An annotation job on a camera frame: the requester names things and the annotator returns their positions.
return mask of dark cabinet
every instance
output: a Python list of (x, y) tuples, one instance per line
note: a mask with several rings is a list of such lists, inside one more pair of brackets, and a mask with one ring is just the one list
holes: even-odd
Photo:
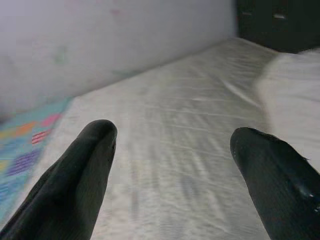
[(238, 0), (241, 38), (281, 52), (320, 46), (320, 0)]

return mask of bed sheet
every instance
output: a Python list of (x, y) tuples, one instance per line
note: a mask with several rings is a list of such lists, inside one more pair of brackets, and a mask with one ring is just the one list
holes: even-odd
[(229, 141), (266, 130), (252, 84), (275, 55), (233, 38), (76, 97), (21, 201), (87, 123), (108, 119), (117, 149), (92, 239), (268, 240)]

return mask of white wall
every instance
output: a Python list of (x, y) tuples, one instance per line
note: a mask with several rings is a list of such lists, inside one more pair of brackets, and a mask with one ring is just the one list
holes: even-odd
[(235, 34), (233, 0), (1, 0), (0, 118)]

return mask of white bed sheet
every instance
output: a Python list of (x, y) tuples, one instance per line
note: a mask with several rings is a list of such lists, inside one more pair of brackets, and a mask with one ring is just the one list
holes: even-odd
[(94, 240), (268, 240), (234, 163), (234, 129), (266, 130), (252, 84), (275, 52), (234, 38), (76, 97), (26, 196), (91, 121), (118, 129)]

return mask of mattress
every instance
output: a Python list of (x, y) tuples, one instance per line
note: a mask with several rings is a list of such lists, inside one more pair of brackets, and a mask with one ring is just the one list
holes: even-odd
[(117, 149), (92, 239), (268, 240), (229, 143), (238, 127), (267, 130), (252, 86), (275, 56), (233, 38), (76, 97), (17, 206), (87, 123), (108, 119)]

